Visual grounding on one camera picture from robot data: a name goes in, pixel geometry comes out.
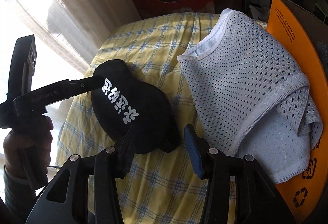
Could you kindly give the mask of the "grey left sleeve forearm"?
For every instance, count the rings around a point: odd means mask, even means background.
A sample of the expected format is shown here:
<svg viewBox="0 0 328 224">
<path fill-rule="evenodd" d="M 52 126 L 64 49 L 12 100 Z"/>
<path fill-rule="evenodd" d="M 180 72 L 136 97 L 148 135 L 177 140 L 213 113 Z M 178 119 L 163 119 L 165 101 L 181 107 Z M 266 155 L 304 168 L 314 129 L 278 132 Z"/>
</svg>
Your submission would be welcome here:
<svg viewBox="0 0 328 224">
<path fill-rule="evenodd" d="M 18 223 L 26 223 L 36 201 L 35 190 L 27 179 L 15 177 L 4 166 L 5 204 Z"/>
</svg>

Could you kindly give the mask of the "person's left hand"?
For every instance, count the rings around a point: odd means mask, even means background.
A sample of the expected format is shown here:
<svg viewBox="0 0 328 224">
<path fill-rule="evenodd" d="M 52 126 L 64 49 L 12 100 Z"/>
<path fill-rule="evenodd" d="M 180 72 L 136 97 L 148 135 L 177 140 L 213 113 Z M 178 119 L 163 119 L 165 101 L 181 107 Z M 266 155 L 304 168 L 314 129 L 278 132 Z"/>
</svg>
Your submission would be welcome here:
<svg viewBox="0 0 328 224">
<path fill-rule="evenodd" d="M 51 162 L 51 143 L 53 140 L 51 130 L 53 130 L 52 120 L 48 116 L 41 118 L 41 130 L 43 135 L 41 136 L 40 142 L 35 142 L 25 134 L 16 133 L 11 130 L 10 133 L 5 137 L 3 143 L 3 149 L 5 152 L 5 168 L 13 177 L 19 179 L 27 179 L 27 175 L 22 166 L 22 161 L 19 156 L 19 150 L 28 149 L 34 145 L 40 151 L 40 161 L 45 169 L 50 165 Z"/>
</svg>

